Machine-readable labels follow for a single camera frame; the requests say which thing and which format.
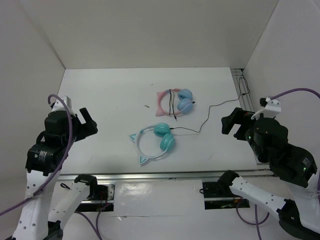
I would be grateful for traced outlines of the teal cat-ear headphones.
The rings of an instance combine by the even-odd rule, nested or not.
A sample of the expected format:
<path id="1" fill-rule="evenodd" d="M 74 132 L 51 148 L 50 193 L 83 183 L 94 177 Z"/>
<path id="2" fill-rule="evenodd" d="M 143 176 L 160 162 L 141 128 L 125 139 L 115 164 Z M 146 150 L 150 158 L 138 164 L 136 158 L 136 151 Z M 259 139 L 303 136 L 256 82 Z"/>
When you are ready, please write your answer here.
<path id="1" fill-rule="evenodd" d="M 138 154 L 141 166 L 150 161 L 163 159 L 176 146 L 176 140 L 167 123 L 157 123 L 147 126 L 137 133 L 129 135 Z"/>

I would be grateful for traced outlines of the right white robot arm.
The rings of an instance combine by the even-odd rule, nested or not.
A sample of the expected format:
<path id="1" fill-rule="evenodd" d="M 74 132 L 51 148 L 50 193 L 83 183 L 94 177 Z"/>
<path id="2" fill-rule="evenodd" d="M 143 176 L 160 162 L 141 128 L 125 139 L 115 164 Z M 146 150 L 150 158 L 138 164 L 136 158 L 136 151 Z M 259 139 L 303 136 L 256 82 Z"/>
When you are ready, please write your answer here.
<path id="1" fill-rule="evenodd" d="M 218 179 L 223 196 L 243 197 L 271 214 L 280 227 L 300 240 L 320 238 L 320 170 L 313 155 L 302 147 L 289 143 L 289 130 L 273 117 L 254 118 L 254 113 L 236 107 L 221 119 L 222 134 L 230 133 L 234 125 L 237 140 L 248 142 L 255 157 L 266 163 L 270 171 L 290 193 L 284 198 L 249 183 L 238 173 L 227 170 Z"/>

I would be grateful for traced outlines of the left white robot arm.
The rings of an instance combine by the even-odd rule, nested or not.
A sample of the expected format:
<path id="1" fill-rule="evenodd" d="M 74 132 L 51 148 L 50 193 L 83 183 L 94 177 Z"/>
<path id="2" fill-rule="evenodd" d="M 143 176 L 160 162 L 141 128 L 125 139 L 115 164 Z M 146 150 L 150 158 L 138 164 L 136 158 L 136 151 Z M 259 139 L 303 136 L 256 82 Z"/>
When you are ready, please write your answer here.
<path id="1" fill-rule="evenodd" d="M 51 208 L 52 196 L 62 163 L 74 142 L 98 132 L 97 123 L 87 109 L 81 108 L 85 122 L 64 109 L 53 110 L 45 119 L 45 130 L 27 153 L 27 185 L 25 198 L 13 240 L 60 240 L 64 228 L 81 202 L 97 197 L 96 177 L 78 175 L 59 204 Z"/>

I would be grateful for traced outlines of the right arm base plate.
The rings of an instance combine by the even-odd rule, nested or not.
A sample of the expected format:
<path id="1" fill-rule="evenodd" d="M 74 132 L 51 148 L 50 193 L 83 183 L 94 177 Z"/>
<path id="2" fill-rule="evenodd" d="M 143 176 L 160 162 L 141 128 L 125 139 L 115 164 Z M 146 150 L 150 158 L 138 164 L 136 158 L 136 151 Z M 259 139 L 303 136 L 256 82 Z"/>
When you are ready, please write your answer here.
<path id="1" fill-rule="evenodd" d="M 250 208 L 248 200 L 233 194 L 217 181 L 203 182 L 199 192 L 203 195 L 205 210 Z"/>

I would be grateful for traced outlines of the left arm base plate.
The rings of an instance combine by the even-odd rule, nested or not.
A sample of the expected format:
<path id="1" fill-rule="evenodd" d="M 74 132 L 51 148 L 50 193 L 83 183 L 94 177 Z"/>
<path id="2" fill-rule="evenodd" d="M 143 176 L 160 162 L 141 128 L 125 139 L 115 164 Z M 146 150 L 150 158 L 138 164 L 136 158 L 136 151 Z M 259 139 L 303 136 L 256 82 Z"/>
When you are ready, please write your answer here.
<path id="1" fill-rule="evenodd" d="M 78 212 L 111 212 L 114 207 L 114 184 L 98 185 L 96 192 L 86 197 L 77 207 Z"/>

